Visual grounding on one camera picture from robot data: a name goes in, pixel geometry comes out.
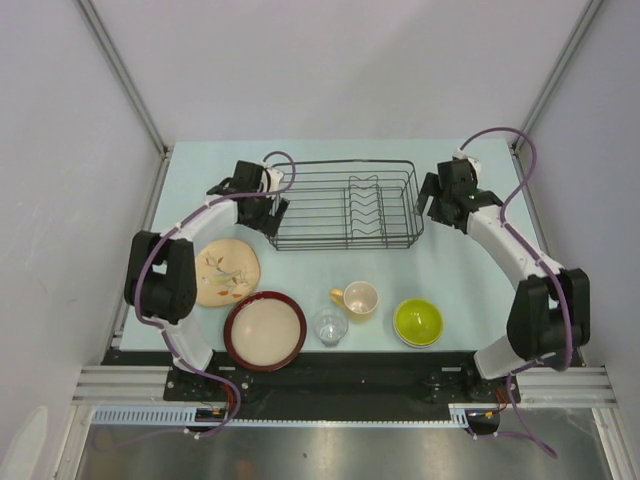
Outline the black wire dish rack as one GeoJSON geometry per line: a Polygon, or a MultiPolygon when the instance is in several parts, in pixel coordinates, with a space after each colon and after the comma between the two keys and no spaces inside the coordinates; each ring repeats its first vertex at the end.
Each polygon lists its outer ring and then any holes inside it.
{"type": "Polygon", "coordinates": [[[406,160],[300,162],[274,204],[288,207],[269,242],[278,251],[409,248],[424,231],[418,194],[415,166],[406,160]]]}

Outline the yellow mug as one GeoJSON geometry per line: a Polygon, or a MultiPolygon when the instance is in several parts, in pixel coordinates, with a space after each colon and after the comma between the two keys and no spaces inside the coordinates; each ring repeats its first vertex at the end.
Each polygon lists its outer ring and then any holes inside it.
{"type": "Polygon", "coordinates": [[[355,323],[368,321],[379,304],[378,291],[366,281],[355,281],[344,289],[333,288],[329,297],[355,323]]]}

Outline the clear plastic cup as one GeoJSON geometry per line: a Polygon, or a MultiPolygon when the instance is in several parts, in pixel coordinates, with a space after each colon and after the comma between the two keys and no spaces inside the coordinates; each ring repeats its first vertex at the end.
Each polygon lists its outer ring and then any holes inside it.
{"type": "Polygon", "coordinates": [[[315,336],[325,347],[335,347],[349,330],[349,321],[337,307],[324,308],[314,314],[312,327],[315,336]]]}

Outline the green bowl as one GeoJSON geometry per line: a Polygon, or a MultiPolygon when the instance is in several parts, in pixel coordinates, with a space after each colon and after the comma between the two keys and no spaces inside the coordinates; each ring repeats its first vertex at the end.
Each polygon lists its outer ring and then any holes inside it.
{"type": "Polygon", "coordinates": [[[444,328],[442,314],[433,304],[422,299],[407,299],[396,308],[393,317],[394,329],[396,326],[417,329],[427,325],[439,325],[444,328]]]}

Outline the white bowl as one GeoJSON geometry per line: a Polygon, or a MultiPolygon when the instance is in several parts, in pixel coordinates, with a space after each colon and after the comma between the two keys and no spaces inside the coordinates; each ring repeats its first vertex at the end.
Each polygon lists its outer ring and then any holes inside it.
{"type": "Polygon", "coordinates": [[[398,338],[407,346],[417,349],[428,348],[434,345],[442,336],[444,328],[442,326],[427,325],[426,327],[399,328],[395,327],[398,338]]]}

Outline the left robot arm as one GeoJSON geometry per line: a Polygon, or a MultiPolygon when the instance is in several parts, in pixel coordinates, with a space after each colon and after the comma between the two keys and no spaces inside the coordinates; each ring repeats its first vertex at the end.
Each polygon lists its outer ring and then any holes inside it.
{"type": "Polygon", "coordinates": [[[125,302],[139,322],[156,328],[173,364],[189,372],[186,387],[197,398],[214,397],[221,376],[209,368],[213,348],[192,314],[197,297],[195,257],[213,237],[235,225],[276,235],[288,201],[282,197],[296,179],[296,163],[283,151],[258,163],[239,161],[232,176],[210,188],[184,219],[155,233],[137,232],[131,244],[125,302]]]}

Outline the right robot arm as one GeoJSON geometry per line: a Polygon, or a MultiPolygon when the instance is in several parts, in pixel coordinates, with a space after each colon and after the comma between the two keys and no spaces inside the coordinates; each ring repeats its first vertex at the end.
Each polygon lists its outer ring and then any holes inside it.
{"type": "Polygon", "coordinates": [[[515,290],[505,334],[473,355],[461,376],[463,393],[484,401],[497,379],[549,358],[553,369],[571,365],[591,339],[591,289],[580,268],[567,269],[534,247],[507,219],[506,204],[479,188],[480,165],[462,156],[427,173],[415,212],[452,227],[479,244],[515,290]]]}

